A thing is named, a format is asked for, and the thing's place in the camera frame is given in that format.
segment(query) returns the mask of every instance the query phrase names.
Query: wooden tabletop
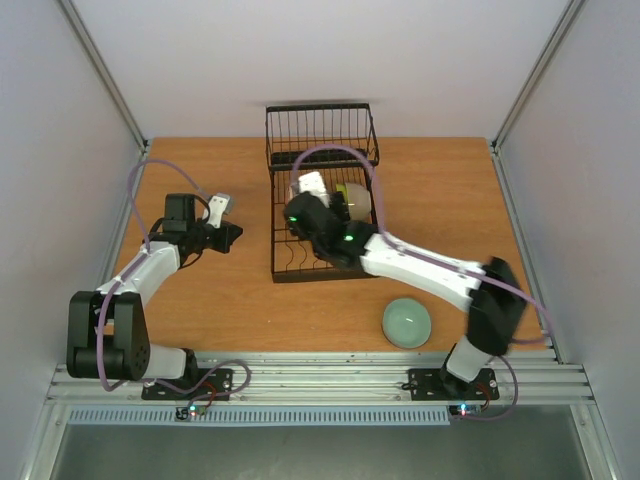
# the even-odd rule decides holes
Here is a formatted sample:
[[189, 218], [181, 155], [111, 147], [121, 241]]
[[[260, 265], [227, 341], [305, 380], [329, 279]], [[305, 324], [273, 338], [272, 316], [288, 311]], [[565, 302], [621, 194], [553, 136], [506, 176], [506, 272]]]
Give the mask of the wooden tabletop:
[[[389, 231], [456, 258], [504, 258], [526, 285], [484, 139], [382, 138], [379, 144]], [[274, 284], [264, 139], [158, 138], [150, 158], [177, 163], [208, 193], [231, 194], [236, 204], [228, 220], [244, 228], [231, 253], [206, 251], [160, 287], [145, 311], [153, 343], [218, 351], [393, 351], [381, 322], [398, 297], [415, 298], [431, 314], [431, 338], [419, 350], [448, 351], [464, 333], [464, 313], [389, 279]], [[137, 195], [147, 228], [162, 216], [167, 193], [190, 191], [172, 169], [148, 166]], [[141, 239], [130, 222], [118, 270]], [[518, 336], [539, 335], [528, 308]]]

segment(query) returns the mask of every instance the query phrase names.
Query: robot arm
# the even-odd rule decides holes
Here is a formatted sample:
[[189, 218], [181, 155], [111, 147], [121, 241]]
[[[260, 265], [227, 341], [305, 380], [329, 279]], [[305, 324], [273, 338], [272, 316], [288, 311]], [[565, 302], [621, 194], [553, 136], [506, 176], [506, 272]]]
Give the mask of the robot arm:
[[199, 258], [206, 249], [228, 253], [242, 235], [242, 228], [222, 220], [231, 210], [230, 196], [213, 196], [207, 206], [209, 215], [204, 219], [196, 219], [195, 200], [189, 194], [167, 195], [164, 217], [149, 235], [149, 250], [143, 245], [112, 280], [96, 291], [77, 292], [72, 297], [67, 335], [67, 369], [72, 377], [98, 378], [96, 325], [104, 299], [114, 287], [106, 307], [113, 334], [105, 335], [103, 342], [107, 378], [177, 379], [197, 372], [190, 350], [149, 342], [144, 318], [145, 305], [169, 276], [186, 265], [189, 256], [195, 254]]
[[[469, 388], [491, 357], [507, 352], [526, 303], [478, 278], [491, 277], [519, 288], [505, 261], [493, 258], [482, 265], [445, 257], [394, 237], [385, 238], [377, 226], [351, 221], [342, 194], [328, 194], [318, 172], [301, 176], [298, 187], [285, 207], [285, 221], [292, 234], [311, 242], [316, 257], [338, 268], [362, 270], [407, 283], [468, 314], [467, 332], [450, 352], [440, 373], [443, 388], [452, 397]], [[403, 253], [407, 251], [434, 258], [452, 269]]]

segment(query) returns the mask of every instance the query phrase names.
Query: black mounting plate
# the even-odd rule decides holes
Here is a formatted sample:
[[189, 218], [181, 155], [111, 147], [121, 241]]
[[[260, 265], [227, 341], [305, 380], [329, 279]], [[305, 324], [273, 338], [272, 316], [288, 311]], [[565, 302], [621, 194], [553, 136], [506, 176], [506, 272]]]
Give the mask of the black mounting plate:
[[[405, 384], [411, 392], [411, 400], [429, 401], [429, 400], [486, 400], [485, 394], [477, 388], [467, 390], [463, 398], [452, 398], [442, 386], [440, 380], [441, 368], [412, 368], [409, 370], [409, 383]], [[497, 382], [495, 387], [491, 387], [491, 381], [496, 380], [496, 374], [491, 368], [483, 368], [478, 374], [474, 383], [481, 383], [489, 391], [491, 400], [498, 400], [500, 392], [498, 391]]]
[[[198, 369], [198, 377], [202, 378], [207, 374], [210, 369], [208, 368], [199, 368]], [[229, 382], [227, 388], [223, 386], [225, 382]], [[172, 385], [176, 385], [180, 388], [186, 389], [188, 386], [181, 385], [180, 379], [177, 380], [166, 380], [166, 382], [171, 383]], [[219, 368], [214, 371], [208, 378], [207, 382], [213, 385], [218, 392], [228, 392], [233, 387], [233, 370], [230, 368]], [[142, 399], [143, 400], [167, 400], [175, 402], [176, 400], [191, 400], [193, 397], [197, 397], [199, 395], [207, 395], [211, 392], [211, 389], [205, 385], [201, 385], [195, 392], [184, 395], [182, 393], [178, 393], [170, 388], [164, 387], [157, 383], [154, 383], [150, 387], [144, 387], [142, 389]], [[215, 397], [215, 402], [227, 402], [229, 401], [229, 396], [224, 395], [221, 397]]]

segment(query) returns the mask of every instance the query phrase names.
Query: green bowl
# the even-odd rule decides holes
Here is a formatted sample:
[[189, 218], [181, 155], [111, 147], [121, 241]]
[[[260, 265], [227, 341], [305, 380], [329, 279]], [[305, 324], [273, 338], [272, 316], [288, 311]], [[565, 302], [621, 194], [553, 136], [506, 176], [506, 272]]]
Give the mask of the green bowl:
[[429, 340], [431, 317], [427, 309], [412, 298], [398, 298], [385, 308], [382, 330], [396, 347], [418, 348]]

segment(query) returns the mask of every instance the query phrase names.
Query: black wire dish rack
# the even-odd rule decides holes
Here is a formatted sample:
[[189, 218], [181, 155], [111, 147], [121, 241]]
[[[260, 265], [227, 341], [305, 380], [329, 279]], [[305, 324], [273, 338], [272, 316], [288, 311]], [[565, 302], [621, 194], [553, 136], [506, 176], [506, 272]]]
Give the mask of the black wire dish rack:
[[[349, 146], [362, 153], [372, 165], [380, 161], [378, 140], [368, 103], [287, 105], [267, 107], [267, 164], [271, 177], [271, 275], [275, 283], [367, 278], [364, 272], [338, 270], [313, 255], [311, 243], [294, 237], [284, 220], [289, 201], [291, 168], [305, 150], [325, 143]], [[327, 190], [336, 184], [363, 185], [371, 196], [368, 221], [377, 224], [371, 181], [366, 170], [349, 153], [325, 150], [312, 154], [300, 173], [315, 170], [324, 178]]]

